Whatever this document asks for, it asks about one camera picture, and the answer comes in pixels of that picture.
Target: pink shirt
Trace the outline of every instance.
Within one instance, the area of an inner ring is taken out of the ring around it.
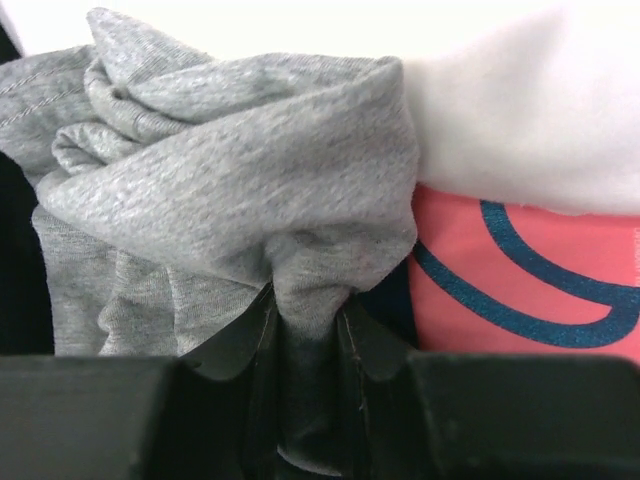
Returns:
[[[418,187],[421,347],[640,362],[640,217],[564,216]]]

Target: pink fabric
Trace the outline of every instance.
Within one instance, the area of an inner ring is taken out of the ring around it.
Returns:
[[[640,285],[640,217],[573,217],[520,206],[508,206],[506,211],[522,240],[553,264],[600,282]],[[479,200],[418,187],[414,213],[419,240],[426,250],[454,275],[514,311],[546,322],[577,325],[597,322],[612,309],[611,305],[566,293],[516,265],[491,237]],[[410,261],[410,285],[423,349],[593,352],[640,361],[638,311],[632,314],[630,332],[612,343],[587,348],[562,346],[571,343],[569,333],[552,345],[507,331],[496,326],[495,318],[492,323],[492,319],[472,312],[438,286],[438,279],[430,278],[416,258]]]

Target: black fabric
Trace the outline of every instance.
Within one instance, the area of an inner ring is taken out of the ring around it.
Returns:
[[[409,291],[409,264],[404,260],[373,290],[359,295],[367,313],[412,347],[418,334]]]
[[[4,27],[0,25],[0,64],[17,60],[18,58],[20,58],[20,53],[18,53],[15,45],[9,39]]]
[[[18,58],[0,27],[0,63]],[[44,260],[31,225],[36,204],[20,168],[0,152],[0,355],[53,354]]]

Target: stitched seam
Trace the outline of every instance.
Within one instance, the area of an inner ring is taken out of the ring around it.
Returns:
[[[25,110],[23,110],[22,112],[14,115],[13,117],[9,117],[6,120],[3,120],[0,123],[0,128],[4,128],[7,125],[12,124],[13,122],[15,122],[16,120],[20,120],[21,118],[26,117],[27,115],[35,112],[36,110],[46,107],[47,105],[51,105],[54,102],[57,102],[58,100],[61,100],[65,97],[68,97],[69,95],[74,95],[76,93],[81,93],[84,91],[83,87],[78,87],[78,88],[74,88],[72,90],[68,90],[66,92],[62,92],[59,93],[58,95],[54,95],[53,97],[49,97],[46,98],[44,100],[42,100],[40,103],[36,103],[35,105],[31,105],[29,107],[27,107]]]
[[[5,88],[3,88],[2,90],[0,90],[0,96],[2,95],[6,95],[7,93],[9,93],[12,90],[15,90],[18,87],[22,87],[24,85],[26,85],[27,83],[30,83],[34,80],[37,80],[40,77],[47,77],[49,75],[54,75],[57,73],[66,73],[66,72],[73,72],[76,70],[84,70],[84,67],[77,67],[77,68],[57,68],[55,70],[48,70],[46,72],[38,72],[38,73],[34,73],[33,75],[29,75],[28,77],[24,77],[20,80],[18,80],[15,83],[12,83],[11,85],[6,86]]]

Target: white fabric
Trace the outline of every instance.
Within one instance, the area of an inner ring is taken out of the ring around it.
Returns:
[[[640,214],[640,4],[449,0],[2,0],[26,54],[91,40],[101,5],[218,58],[397,55],[435,188]]]

